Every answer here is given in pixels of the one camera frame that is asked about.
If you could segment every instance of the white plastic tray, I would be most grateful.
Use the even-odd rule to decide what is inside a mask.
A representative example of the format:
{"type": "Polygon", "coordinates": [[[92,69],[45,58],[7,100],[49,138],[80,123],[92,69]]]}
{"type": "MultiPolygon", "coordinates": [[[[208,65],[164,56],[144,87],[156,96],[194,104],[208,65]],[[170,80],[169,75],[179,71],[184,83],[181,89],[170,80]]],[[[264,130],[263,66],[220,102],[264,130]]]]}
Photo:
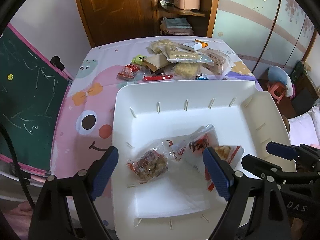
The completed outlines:
{"type": "MultiPolygon", "coordinates": [[[[115,228],[120,240],[207,239],[225,208],[195,170],[181,163],[163,178],[128,187],[127,159],[151,142],[193,133],[212,123],[220,145],[241,145],[251,154],[295,171],[294,162],[269,155],[269,141],[289,145],[281,115],[268,92],[253,81],[193,80],[128,85],[116,98],[113,145],[119,162],[112,174],[115,228]]],[[[241,162],[236,170],[244,171],[241,162]]],[[[252,208],[248,201],[242,224],[252,208]]]]}

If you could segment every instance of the pillow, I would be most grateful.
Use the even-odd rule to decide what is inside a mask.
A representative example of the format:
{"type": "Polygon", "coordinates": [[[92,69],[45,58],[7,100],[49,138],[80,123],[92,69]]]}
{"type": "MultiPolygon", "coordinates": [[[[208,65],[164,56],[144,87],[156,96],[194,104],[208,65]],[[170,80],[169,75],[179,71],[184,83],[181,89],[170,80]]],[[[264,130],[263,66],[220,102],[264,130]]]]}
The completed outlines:
{"type": "Polygon", "coordinates": [[[268,70],[268,79],[270,82],[280,82],[287,86],[287,73],[278,66],[271,66],[268,70]]]}
{"type": "Polygon", "coordinates": [[[317,133],[318,141],[320,142],[320,111],[317,106],[312,108],[311,116],[317,133]]]}
{"type": "Polygon", "coordinates": [[[291,145],[299,146],[300,143],[310,145],[319,144],[318,136],[311,118],[311,111],[289,119],[289,138],[291,145]]]}

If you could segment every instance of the folded towel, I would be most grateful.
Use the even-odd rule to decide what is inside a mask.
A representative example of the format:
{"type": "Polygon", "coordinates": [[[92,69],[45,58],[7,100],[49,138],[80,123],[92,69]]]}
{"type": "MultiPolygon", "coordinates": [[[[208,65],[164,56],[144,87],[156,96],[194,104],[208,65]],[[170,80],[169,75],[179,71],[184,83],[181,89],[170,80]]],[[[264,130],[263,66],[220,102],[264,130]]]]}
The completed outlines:
{"type": "Polygon", "coordinates": [[[167,19],[164,17],[164,22],[167,28],[192,29],[186,18],[167,19]]]}

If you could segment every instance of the transparent plastic bag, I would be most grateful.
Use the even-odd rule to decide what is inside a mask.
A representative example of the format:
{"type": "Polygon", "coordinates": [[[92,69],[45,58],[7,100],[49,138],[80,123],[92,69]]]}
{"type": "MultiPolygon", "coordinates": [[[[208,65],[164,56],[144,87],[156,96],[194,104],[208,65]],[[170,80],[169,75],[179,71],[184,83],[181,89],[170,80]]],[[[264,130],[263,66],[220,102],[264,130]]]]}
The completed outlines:
{"type": "Polygon", "coordinates": [[[213,62],[207,62],[203,66],[210,70],[214,75],[225,75],[232,69],[231,58],[218,50],[206,49],[200,50],[206,54],[213,62]]]}
{"type": "Polygon", "coordinates": [[[187,139],[180,141],[171,146],[172,152],[177,158],[180,158],[182,155],[187,153],[187,149],[192,149],[191,155],[202,155],[202,152],[205,148],[209,146],[209,138],[207,133],[213,132],[214,137],[211,138],[214,146],[218,145],[217,137],[215,135],[215,130],[212,124],[208,124],[206,127],[200,127],[197,131],[192,133],[187,139]]]}
{"type": "Polygon", "coordinates": [[[183,49],[178,43],[169,42],[158,45],[158,49],[171,63],[213,63],[213,61],[200,51],[183,49]]]}
{"type": "Polygon", "coordinates": [[[143,80],[145,76],[151,76],[151,71],[148,67],[141,66],[140,70],[137,72],[136,76],[134,77],[134,81],[143,80]]]}
{"type": "Polygon", "coordinates": [[[201,72],[202,63],[178,63],[172,68],[172,75],[177,80],[195,79],[201,72]]]}
{"type": "Polygon", "coordinates": [[[168,161],[175,159],[169,142],[161,142],[156,147],[152,147],[142,157],[136,160],[128,160],[127,166],[137,176],[137,182],[144,184],[155,180],[164,174],[168,169],[168,161]]]}
{"type": "Polygon", "coordinates": [[[154,52],[154,53],[161,53],[161,50],[158,48],[160,45],[164,45],[164,44],[166,44],[166,43],[170,43],[170,42],[172,42],[172,41],[170,41],[170,40],[168,40],[168,39],[163,39],[163,40],[159,40],[159,41],[153,41],[153,42],[151,42],[151,44],[150,44],[150,49],[152,49],[152,51],[154,52]]]}
{"type": "Polygon", "coordinates": [[[195,168],[207,181],[207,189],[212,191],[214,183],[203,162],[203,151],[207,147],[213,147],[220,159],[228,162],[234,169],[244,150],[241,146],[219,146],[217,135],[212,124],[191,134],[186,140],[171,146],[172,152],[177,158],[185,160],[191,167],[195,168]]]}

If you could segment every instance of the orange bow print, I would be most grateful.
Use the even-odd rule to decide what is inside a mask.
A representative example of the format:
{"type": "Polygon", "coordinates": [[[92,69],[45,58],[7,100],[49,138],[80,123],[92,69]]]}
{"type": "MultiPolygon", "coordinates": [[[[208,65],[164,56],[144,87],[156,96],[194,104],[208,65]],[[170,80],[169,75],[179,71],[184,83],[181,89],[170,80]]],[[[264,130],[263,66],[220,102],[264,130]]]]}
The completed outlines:
{"type": "Polygon", "coordinates": [[[88,89],[88,91],[80,91],[74,94],[72,100],[75,106],[80,106],[85,103],[85,100],[88,96],[98,95],[103,90],[103,86],[100,83],[94,83],[92,87],[88,89]]]}

